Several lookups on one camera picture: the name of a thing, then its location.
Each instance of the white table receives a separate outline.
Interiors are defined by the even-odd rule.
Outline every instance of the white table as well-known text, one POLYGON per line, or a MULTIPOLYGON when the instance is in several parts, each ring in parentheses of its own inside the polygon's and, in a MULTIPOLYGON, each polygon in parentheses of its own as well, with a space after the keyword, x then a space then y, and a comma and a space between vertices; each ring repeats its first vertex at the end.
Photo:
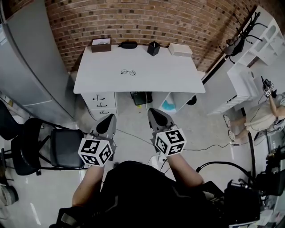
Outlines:
POLYGON ((154 57, 147 46, 123 49, 112 45, 111 52, 92 53, 86 47, 77 73, 75 94, 81 94, 95 116, 117 113, 116 92, 152 91, 153 107, 163 110, 165 100, 180 110, 196 93, 205 93, 201 78, 190 57, 172 56, 160 48, 154 57), (134 71, 121 74, 122 70, 134 71))

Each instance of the cabinet handle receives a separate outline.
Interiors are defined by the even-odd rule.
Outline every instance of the cabinet handle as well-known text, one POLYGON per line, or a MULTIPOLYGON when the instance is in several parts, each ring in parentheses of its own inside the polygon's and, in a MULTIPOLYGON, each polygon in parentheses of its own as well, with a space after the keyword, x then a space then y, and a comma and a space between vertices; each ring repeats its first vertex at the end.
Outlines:
POLYGON ((102 102, 100 102, 100 106, 99 105, 96 105, 97 107, 107 107, 107 105, 105 106, 102 106, 102 102))
POLYGON ((94 100, 94 101, 101 101, 101 100, 105 100, 105 98, 103 98, 103 99, 99 99, 98 97, 99 97, 99 95, 97 95, 97 99, 93 98, 93 100, 94 100))
POLYGON ((100 114, 108 114, 109 112, 104 112, 104 110, 102 112, 99 112, 100 114))

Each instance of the gray refrigerator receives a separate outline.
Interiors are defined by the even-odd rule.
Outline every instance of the gray refrigerator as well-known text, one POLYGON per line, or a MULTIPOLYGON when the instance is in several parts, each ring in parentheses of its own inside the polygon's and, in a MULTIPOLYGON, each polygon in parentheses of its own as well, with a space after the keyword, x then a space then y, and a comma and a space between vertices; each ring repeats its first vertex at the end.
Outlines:
POLYGON ((74 118, 74 83, 55 43, 44 0, 5 19, 0 2, 0 91, 35 117, 74 118))

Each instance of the person's arm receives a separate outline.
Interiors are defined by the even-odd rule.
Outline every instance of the person's arm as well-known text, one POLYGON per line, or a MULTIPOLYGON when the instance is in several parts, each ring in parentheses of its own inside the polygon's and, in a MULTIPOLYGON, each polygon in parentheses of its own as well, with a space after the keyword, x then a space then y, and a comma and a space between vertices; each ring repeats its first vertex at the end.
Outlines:
POLYGON ((270 103, 270 109, 271 109, 272 114, 274 116, 278 117, 278 116, 284 116, 285 115, 285 107, 279 106, 277 108, 271 95, 269 96, 269 103, 270 103))
POLYGON ((76 189, 72 206, 84 206, 100 192, 104 167, 91 166, 76 189))
POLYGON ((170 168, 176 181, 182 182, 187 187, 196 187, 204 183, 203 178, 180 155, 167 157, 170 168))

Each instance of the white box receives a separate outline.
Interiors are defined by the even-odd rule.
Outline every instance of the white box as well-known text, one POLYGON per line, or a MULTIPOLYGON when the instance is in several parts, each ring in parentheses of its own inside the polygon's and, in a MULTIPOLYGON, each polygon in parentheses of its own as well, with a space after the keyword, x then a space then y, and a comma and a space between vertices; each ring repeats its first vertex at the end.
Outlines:
POLYGON ((155 147, 165 156, 181 153, 186 143, 187 140, 181 128, 159 132, 155 137, 155 147))
POLYGON ((193 52, 188 45, 170 43, 168 47, 171 55, 191 57, 193 52))
POLYGON ((87 165, 104 166, 113 151, 108 140, 83 138, 78 154, 87 165))

